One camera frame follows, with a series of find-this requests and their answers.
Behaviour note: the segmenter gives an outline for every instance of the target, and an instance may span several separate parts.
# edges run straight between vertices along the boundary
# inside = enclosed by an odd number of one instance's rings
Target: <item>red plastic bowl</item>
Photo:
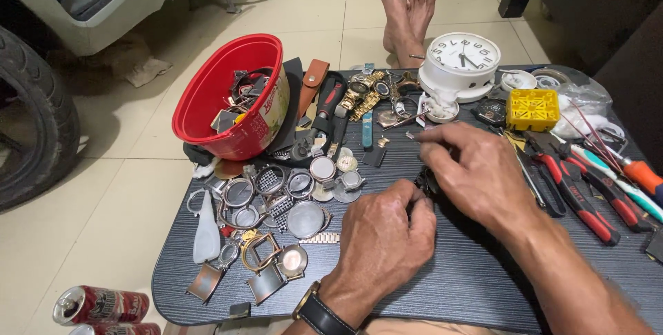
[[[290,87],[282,68],[281,41],[270,34],[236,38],[217,50],[186,87],[172,117],[179,139],[199,144],[222,159],[244,161],[263,152],[283,124]],[[234,71],[271,67],[265,90],[244,119],[217,134],[210,127],[219,110],[228,108]]]

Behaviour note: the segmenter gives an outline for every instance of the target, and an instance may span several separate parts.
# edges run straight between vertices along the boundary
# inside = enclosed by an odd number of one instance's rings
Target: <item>brown leather sheath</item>
[[[311,60],[311,65],[306,70],[302,83],[297,119],[301,119],[304,113],[306,113],[306,109],[308,109],[311,101],[315,98],[316,93],[318,93],[322,80],[327,76],[327,71],[329,71],[329,63],[319,59]]]

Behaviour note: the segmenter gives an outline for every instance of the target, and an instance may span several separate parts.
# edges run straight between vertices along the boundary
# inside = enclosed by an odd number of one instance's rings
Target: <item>black leather watch strap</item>
[[[355,335],[357,331],[338,318],[317,295],[311,295],[299,310],[299,317],[320,335]]]

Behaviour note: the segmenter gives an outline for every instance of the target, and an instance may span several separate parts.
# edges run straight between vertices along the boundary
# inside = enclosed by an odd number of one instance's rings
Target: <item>white clock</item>
[[[452,32],[436,38],[419,68],[419,84],[428,94],[457,93],[456,101],[478,101],[493,89],[502,54],[477,34]]]

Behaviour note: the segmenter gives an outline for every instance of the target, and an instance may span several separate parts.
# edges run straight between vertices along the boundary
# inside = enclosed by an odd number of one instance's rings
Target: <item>yellow plastic holder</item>
[[[557,92],[550,89],[514,89],[507,100],[507,128],[547,132],[559,121]]]

